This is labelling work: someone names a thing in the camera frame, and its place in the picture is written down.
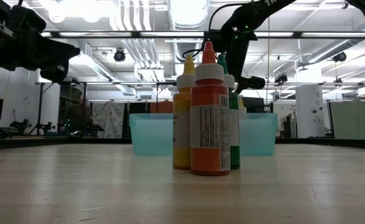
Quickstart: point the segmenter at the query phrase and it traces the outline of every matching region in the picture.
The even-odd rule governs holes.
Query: white bottle cap
[[[224,81],[224,68],[215,63],[201,64],[196,66],[195,81],[215,79]]]
[[[195,86],[195,76],[193,74],[180,75],[177,77],[177,88],[193,87]]]
[[[234,89],[234,76],[230,74],[224,74],[224,86]]]

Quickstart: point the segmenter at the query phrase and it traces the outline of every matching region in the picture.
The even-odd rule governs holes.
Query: orange nozzle tip
[[[186,74],[194,74],[195,73],[195,63],[193,62],[192,55],[187,55],[187,59],[185,60],[183,66],[183,75]]]
[[[201,61],[202,63],[216,63],[215,51],[211,41],[207,41],[205,43],[205,49],[203,51],[203,57],[201,58]]]

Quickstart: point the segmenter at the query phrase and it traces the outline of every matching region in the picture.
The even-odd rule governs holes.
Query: table surface
[[[0,224],[365,223],[365,149],[277,145],[201,177],[131,148],[0,150]]]

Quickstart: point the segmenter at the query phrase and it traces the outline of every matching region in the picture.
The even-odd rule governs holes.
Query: yellow bottle
[[[173,153],[175,169],[190,169],[190,89],[195,86],[195,64],[187,56],[183,74],[177,78],[179,93],[173,96]]]

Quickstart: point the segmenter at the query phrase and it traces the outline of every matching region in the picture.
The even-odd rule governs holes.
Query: green nozzle tip
[[[220,54],[218,56],[217,64],[221,65],[224,68],[224,74],[228,74],[228,68],[226,67],[225,56],[223,54]]]

